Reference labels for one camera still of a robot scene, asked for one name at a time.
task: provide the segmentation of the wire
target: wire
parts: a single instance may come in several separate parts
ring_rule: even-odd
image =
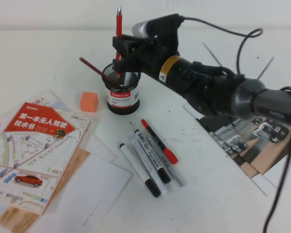
[[[260,36],[263,33],[263,29],[262,28],[257,28],[253,31],[251,31],[248,35],[245,36],[245,38],[242,40],[241,45],[238,48],[238,52],[237,52],[237,58],[236,58],[236,69],[237,69],[237,73],[240,74],[240,68],[239,68],[239,60],[240,60],[240,56],[241,56],[241,51],[243,49],[243,45],[246,42],[247,39],[252,38],[252,35],[254,35],[255,33],[257,33],[256,35]]]
[[[238,36],[242,36],[242,37],[246,37],[246,36],[248,36],[247,34],[236,33],[236,32],[233,32],[233,31],[231,31],[231,30],[228,30],[228,29],[225,29],[225,28],[221,28],[221,27],[219,27],[219,26],[217,26],[217,25],[214,25],[214,24],[209,23],[209,22],[207,22],[207,21],[204,21],[204,20],[202,20],[202,19],[198,19],[198,18],[194,18],[194,17],[184,17],[184,19],[185,19],[185,20],[191,20],[191,21],[197,21],[197,22],[200,22],[200,23],[204,23],[204,24],[206,24],[206,25],[208,25],[208,26],[211,26],[211,27],[213,27],[213,28],[219,29],[219,30],[221,30],[221,31],[223,31],[223,32],[230,33],[230,34],[233,34],[233,35],[238,35]],[[253,35],[253,34],[252,34],[252,35],[249,36],[249,38],[255,38],[255,37],[258,37],[258,36],[262,35],[263,30],[262,30],[262,29],[260,29],[260,30],[261,30],[260,33],[258,33],[258,34],[256,34],[256,35]]]
[[[214,25],[212,23],[209,23],[207,21],[204,21],[202,19],[199,19],[199,18],[194,18],[194,17],[184,17],[185,20],[191,20],[191,21],[197,21],[197,22],[200,22],[200,23],[204,23],[208,26],[211,26],[213,28],[216,28],[216,29],[219,29],[223,32],[226,32],[226,33],[229,33],[229,34],[233,34],[233,35],[238,35],[238,36],[242,36],[244,37],[244,39],[242,40],[242,43],[241,45],[239,46],[239,49],[238,49],[238,52],[237,52],[237,58],[236,58],[236,69],[237,69],[237,73],[240,74],[241,71],[240,71],[240,68],[239,68],[239,60],[240,60],[240,54],[241,54],[241,51],[243,49],[243,45],[244,43],[246,42],[247,39],[249,38],[256,38],[260,35],[263,34],[263,29],[262,28],[257,28],[253,31],[251,31],[249,34],[242,34],[242,33],[237,33],[237,32],[233,32],[231,30],[228,30],[228,29],[225,29],[225,28],[222,28],[222,27],[219,27],[217,25]]]
[[[281,89],[282,91],[290,91],[290,95],[291,95],[291,87],[287,86],[287,87],[284,87]],[[291,162],[291,140],[290,140],[290,144],[289,144],[289,153],[287,155],[287,159],[286,159],[286,163],[285,163],[285,167],[283,169],[283,172],[282,172],[282,175],[281,175],[281,179],[280,179],[280,182],[279,182],[279,186],[278,186],[278,189],[277,189],[277,192],[276,192],[276,196],[274,198],[274,202],[272,204],[272,207],[271,207],[271,210],[265,220],[265,223],[264,223],[264,227],[263,227],[263,233],[266,233],[267,232],[267,227],[270,223],[270,220],[275,212],[275,209],[277,207],[277,204],[278,204],[278,200],[279,200],[279,197],[280,197],[280,194],[281,194],[281,191],[282,191],[282,188],[283,188],[283,185],[285,183],[285,179],[286,179],[286,175],[287,175],[287,172],[288,172],[288,169],[289,169],[289,165],[290,165],[290,162]]]

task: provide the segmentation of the orange sponge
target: orange sponge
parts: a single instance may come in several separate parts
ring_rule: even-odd
[[[81,110],[84,112],[96,112],[98,107],[98,96],[97,93],[83,92],[80,99]]]

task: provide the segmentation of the red pen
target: red pen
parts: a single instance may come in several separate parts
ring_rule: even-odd
[[[118,6],[116,13],[116,36],[122,36],[122,9],[121,6]],[[117,52],[116,57],[118,61],[121,60],[121,55]],[[116,77],[120,78],[120,73],[116,73]]]
[[[156,133],[153,131],[153,129],[149,126],[149,124],[146,122],[146,120],[142,119],[141,123],[144,125],[146,130],[154,137],[154,139],[157,141],[158,146],[161,148],[163,153],[166,155],[167,159],[172,163],[176,164],[178,162],[177,157],[172,153],[171,150],[169,150],[164,143],[160,140],[160,138],[156,135]]]

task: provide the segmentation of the red marker cap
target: red marker cap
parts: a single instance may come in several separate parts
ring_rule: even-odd
[[[171,152],[171,150],[165,148],[163,152],[172,164],[176,164],[178,162],[177,157]]]
[[[145,126],[145,128],[149,127],[149,124],[146,122],[145,119],[142,119],[141,123]]]

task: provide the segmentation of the car image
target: car image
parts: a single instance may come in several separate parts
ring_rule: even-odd
[[[40,180],[38,177],[35,176],[16,176],[14,180],[19,183],[19,182],[24,182],[28,184],[32,184],[34,187],[38,187],[42,185],[42,180]]]

